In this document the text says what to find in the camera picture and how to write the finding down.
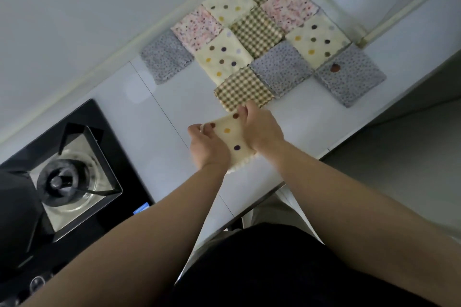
pink patterned fabric square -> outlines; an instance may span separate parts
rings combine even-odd
[[[261,7],[287,33],[319,10],[311,0],[268,0]]]
[[[211,42],[223,30],[216,19],[202,6],[176,23],[171,30],[184,47],[194,54]]]

black shirt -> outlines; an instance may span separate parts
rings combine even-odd
[[[298,228],[266,223],[205,252],[166,301],[170,306],[435,306],[348,268]]]

forearm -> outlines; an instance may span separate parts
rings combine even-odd
[[[460,298],[455,282],[461,283],[461,250],[451,238],[287,142],[262,153],[322,241],[349,266],[443,305]]]
[[[205,166],[91,245],[27,303],[151,305],[186,264],[224,175],[222,168]]]

person's right hand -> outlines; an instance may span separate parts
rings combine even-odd
[[[248,146],[256,152],[264,153],[279,141],[284,141],[284,134],[272,113],[261,109],[250,100],[245,106],[237,107],[243,122],[243,137]]]

stove burner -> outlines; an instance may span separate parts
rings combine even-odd
[[[59,207],[82,199],[89,190],[89,171],[85,163],[74,159],[49,162],[37,179],[37,191],[43,204]]]

